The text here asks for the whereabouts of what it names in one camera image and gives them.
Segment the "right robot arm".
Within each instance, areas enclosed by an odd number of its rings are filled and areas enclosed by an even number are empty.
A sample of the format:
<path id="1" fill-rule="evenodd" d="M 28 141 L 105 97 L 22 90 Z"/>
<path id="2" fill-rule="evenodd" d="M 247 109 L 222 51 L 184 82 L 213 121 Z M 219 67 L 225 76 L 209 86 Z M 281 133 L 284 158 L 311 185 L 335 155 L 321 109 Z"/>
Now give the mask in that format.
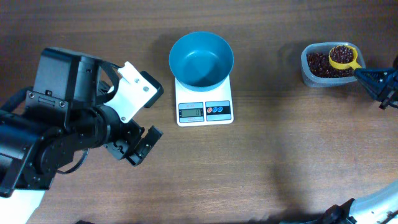
<path id="1" fill-rule="evenodd" d="M 397 108 L 397 69 L 357 68 L 355 77 L 380 109 Z M 314 223 L 397 223 L 397 182 L 371 195 L 333 205 Z"/>

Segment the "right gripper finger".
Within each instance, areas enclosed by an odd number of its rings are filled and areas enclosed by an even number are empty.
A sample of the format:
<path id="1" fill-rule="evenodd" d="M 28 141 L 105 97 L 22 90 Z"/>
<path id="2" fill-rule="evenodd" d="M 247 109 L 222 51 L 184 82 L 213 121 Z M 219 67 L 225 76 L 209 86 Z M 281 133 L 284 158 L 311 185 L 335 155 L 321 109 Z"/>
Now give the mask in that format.
<path id="1" fill-rule="evenodd" d="M 386 100 L 392 91 L 392 88 L 386 78 L 372 79 L 358 77 L 358 81 L 363 85 L 363 87 L 365 87 L 371 98 L 376 101 Z"/>
<path id="2" fill-rule="evenodd" d="M 357 79 L 366 82 L 383 82 L 387 78 L 397 72 L 394 68 L 383 68 L 383 69 L 367 69 L 357 68 L 354 70 L 354 75 Z"/>

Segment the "yellow measuring scoop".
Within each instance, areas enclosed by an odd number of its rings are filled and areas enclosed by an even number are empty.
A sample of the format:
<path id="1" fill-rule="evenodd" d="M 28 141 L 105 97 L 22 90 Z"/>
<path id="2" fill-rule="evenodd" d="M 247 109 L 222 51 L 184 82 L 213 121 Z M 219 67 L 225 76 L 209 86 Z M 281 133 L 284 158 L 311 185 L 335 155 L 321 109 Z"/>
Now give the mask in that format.
<path id="1" fill-rule="evenodd" d="M 352 60 L 350 62 L 347 63 L 340 63 L 337 62 L 336 60 L 333 59 L 332 55 L 336 52 L 336 50 L 338 48 L 347 48 L 350 49 L 350 51 L 352 52 Z M 338 70 L 346 70 L 349 68 L 352 68 L 353 70 L 356 70 L 357 68 L 362 68 L 362 66 L 357 62 L 358 59 L 358 51 L 355 47 L 352 47 L 350 45 L 337 45 L 336 47 L 333 47 L 328 54 L 328 59 L 329 59 L 329 63 L 330 65 Z"/>

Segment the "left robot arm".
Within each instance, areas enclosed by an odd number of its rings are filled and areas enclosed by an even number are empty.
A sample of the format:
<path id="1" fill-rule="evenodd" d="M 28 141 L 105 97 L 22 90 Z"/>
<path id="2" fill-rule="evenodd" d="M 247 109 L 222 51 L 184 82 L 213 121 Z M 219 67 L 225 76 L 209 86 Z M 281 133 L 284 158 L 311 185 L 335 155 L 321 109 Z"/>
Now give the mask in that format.
<path id="1" fill-rule="evenodd" d="M 162 85 L 131 63 L 123 66 L 72 50 L 42 51 L 33 86 L 1 107 L 1 222 L 25 223 L 57 174 L 76 171 L 81 151 L 105 147 L 138 166 L 161 138 L 134 115 L 151 107 Z"/>

